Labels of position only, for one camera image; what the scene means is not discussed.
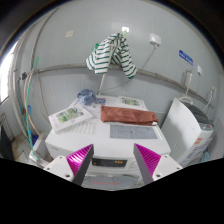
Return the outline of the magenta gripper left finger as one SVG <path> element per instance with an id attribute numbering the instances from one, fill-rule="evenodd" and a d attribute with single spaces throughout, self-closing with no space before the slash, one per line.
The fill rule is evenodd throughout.
<path id="1" fill-rule="evenodd" d="M 90 144 L 69 156 L 59 155 L 44 170 L 81 186 L 93 154 L 94 145 Z"/>

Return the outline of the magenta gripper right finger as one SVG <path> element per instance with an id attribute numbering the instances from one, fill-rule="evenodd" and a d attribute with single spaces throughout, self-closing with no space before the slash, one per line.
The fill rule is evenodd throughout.
<path id="1" fill-rule="evenodd" d="M 133 153 L 145 185 L 182 169 L 169 155 L 159 155 L 139 144 L 134 144 Z"/>

